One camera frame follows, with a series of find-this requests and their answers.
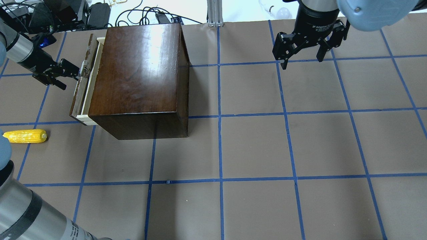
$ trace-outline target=corn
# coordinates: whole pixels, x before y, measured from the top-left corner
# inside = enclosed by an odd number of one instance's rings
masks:
[[[47,134],[42,129],[30,129],[5,132],[3,137],[9,139],[11,143],[43,143],[47,139]]]

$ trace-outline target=brown wooden box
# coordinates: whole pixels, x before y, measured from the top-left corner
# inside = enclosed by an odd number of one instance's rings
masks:
[[[119,140],[188,136],[189,58],[180,24],[109,28],[101,51],[87,117]],[[94,72],[96,61],[88,61]]]

